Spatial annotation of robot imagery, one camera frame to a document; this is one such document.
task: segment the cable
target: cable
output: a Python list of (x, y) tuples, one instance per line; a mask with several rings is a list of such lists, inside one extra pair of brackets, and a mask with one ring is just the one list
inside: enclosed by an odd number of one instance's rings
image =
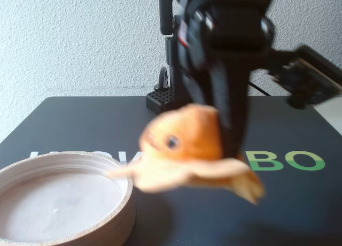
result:
[(260, 87), (258, 87), (257, 85), (253, 84), (251, 81), (248, 82), (248, 84), (255, 88), (256, 90), (258, 90), (260, 93), (266, 95), (266, 96), (271, 96), (269, 93), (265, 92), (264, 90), (262, 90)]

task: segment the orange plush fish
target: orange plush fish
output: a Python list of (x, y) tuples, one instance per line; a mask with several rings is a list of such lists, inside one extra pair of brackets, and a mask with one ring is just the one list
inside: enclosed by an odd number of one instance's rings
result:
[(155, 193), (180, 186), (222, 188), (256, 204), (264, 188), (240, 159), (222, 159), (215, 108), (189, 104), (152, 120), (139, 139), (142, 160), (109, 171), (130, 176), (134, 185)]

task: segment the black table surface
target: black table surface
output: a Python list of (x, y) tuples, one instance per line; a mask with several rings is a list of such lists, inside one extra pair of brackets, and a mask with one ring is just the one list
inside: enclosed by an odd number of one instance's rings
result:
[[(143, 96), (48, 98), (0, 144), (0, 168), (31, 152), (123, 152), (130, 160), (153, 117)], [(137, 219), (125, 246), (342, 245), (342, 136), (318, 112), (292, 109), (285, 97), (250, 97), (244, 150), (272, 152), (284, 166), (256, 171), (267, 192), (260, 205), (225, 190), (135, 190)], [(314, 153), (324, 168), (289, 165), (293, 151)], [(296, 163), (315, 166), (305, 155)]]

